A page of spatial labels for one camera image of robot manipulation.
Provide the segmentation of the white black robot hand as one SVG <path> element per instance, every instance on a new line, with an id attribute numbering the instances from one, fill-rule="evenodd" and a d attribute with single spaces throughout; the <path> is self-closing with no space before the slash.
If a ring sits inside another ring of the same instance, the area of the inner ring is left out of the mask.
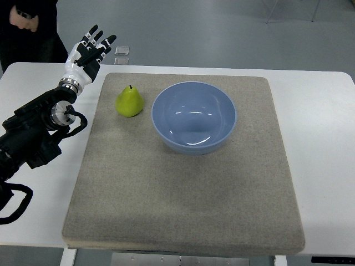
<path id="1" fill-rule="evenodd" d="M 104 39 L 103 31 L 94 25 L 81 41 L 74 45 L 65 62 L 65 73 L 59 85 L 72 89 L 80 95 L 84 87 L 93 83 L 100 69 L 100 64 L 111 51 L 111 45 L 116 40 L 116 35 Z"/>

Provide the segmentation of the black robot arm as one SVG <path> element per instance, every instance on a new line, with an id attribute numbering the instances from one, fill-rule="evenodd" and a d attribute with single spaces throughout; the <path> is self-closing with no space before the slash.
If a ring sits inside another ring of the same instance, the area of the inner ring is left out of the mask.
<path id="1" fill-rule="evenodd" d="M 26 163 L 31 169 L 48 164 L 62 151 L 59 143 L 86 128 L 87 118 L 74 110 L 77 94 L 69 85 L 58 86 L 14 111 L 2 126 L 1 136 L 1 208 L 15 191 L 25 194 L 19 207 L 1 224 L 16 221 L 28 207 L 33 191 L 8 180 Z"/>

